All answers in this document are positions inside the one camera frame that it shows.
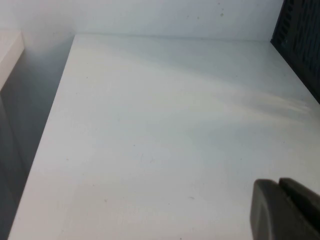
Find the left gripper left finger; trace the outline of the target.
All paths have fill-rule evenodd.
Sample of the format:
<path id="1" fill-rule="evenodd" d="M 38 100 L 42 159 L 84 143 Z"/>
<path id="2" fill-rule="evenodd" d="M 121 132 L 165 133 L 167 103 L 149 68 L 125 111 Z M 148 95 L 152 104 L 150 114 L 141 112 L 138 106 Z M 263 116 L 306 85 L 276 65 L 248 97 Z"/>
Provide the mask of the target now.
<path id="1" fill-rule="evenodd" d="M 250 226 L 254 240 L 318 240 L 320 217 L 306 217 L 279 182 L 257 179 L 253 185 Z"/>

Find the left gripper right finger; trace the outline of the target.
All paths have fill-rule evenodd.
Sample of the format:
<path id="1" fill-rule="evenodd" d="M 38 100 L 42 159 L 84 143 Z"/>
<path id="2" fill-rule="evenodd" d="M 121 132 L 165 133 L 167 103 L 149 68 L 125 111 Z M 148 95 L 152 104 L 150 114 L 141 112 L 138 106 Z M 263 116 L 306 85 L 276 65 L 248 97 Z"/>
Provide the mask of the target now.
<path id="1" fill-rule="evenodd" d="M 307 218 L 320 217 L 320 196 L 292 178 L 280 178 L 279 186 Z"/>

